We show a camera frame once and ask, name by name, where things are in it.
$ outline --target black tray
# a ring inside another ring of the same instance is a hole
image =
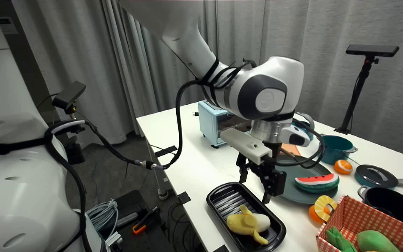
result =
[[[241,183],[230,182],[220,185],[208,194],[206,202],[214,211],[235,245],[242,252],[272,251],[284,240],[286,235],[284,223]],[[230,214],[239,214],[241,204],[246,205],[248,210],[253,213],[265,214],[270,218],[270,228],[259,233],[263,238],[267,239],[267,245],[260,245],[252,236],[241,236],[229,230],[226,219]]]

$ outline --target light blue toaster oven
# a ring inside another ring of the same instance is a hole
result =
[[[251,121],[235,116],[206,100],[198,102],[198,117],[200,119],[200,131],[212,147],[218,147],[225,143],[220,138],[220,133],[226,129],[235,128],[242,132],[248,132],[251,129]]]

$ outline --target teal pot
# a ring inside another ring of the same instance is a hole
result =
[[[321,161],[326,164],[333,165],[337,160],[347,160],[350,153],[356,152],[358,149],[354,147],[352,142],[343,137],[334,135],[324,135],[324,156]]]

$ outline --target white table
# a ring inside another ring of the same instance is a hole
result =
[[[235,165],[238,152],[229,145],[222,145],[219,149],[212,148],[211,143],[200,132],[198,117],[192,115],[195,111],[198,111],[197,103],[181,107],[183,151],[179,160],[165,170],[165,173],[176,194],[186,191],[191,198],[183,207],[205,249],[211,252],[225,244],[229,251],[238,251],[206,203],[206,196],[211,190],[226,182],[239,181],[239,168]],[[172,145],[178,147],[175,109],[144,116],[137,121],[149,144],[163,148]],[[350,134],[334,132],[333,128],[319,122],[315,122],[315,130],[318,133],[345,137],[359,149],[350,155],[352,159],[360,164],[382,167],[399,179],[403,179],[402,153]],[[311,156],[317,147],[318,140],[315,139],[308,147],[298,147],[298,150],[302,156]],[[167,164],[172,157],[173,155],[168,154],[159,157],[158,160],[161,164]],[[357,167],[355,163],[350,162],[354,168]],[[321,164],[331,172],[335,172],[333,166],[323,162]],[[264,193],[262,184],[252,172],[248,173],[245,185],[258,199],[262,199]],[[360,184],[354,179],[354,173],[341,175],[339,190],[334,199],[338,201],[343,194],[359,199],[357,195],[359,187]],[[397,187],[395,190],[403,194],[403,187]],[[276,251],[317,251],[315,235],[320,225],[310,220],[309,206],[276,197],[271,199],[267,207],[287,228],[286,237]]]

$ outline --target gray cable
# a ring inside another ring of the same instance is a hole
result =
[[[109,234],[109,237],[115,232],[119,212],[117,209],[117,202],[114,201],[114,199],[94,206],[88,210],[86,214],[88,214],[88,217],[90,218],[90,221],[94,225],[96,231],[101,230],[111,220],[113,215],[116,214],[115,223],[111,233]]]

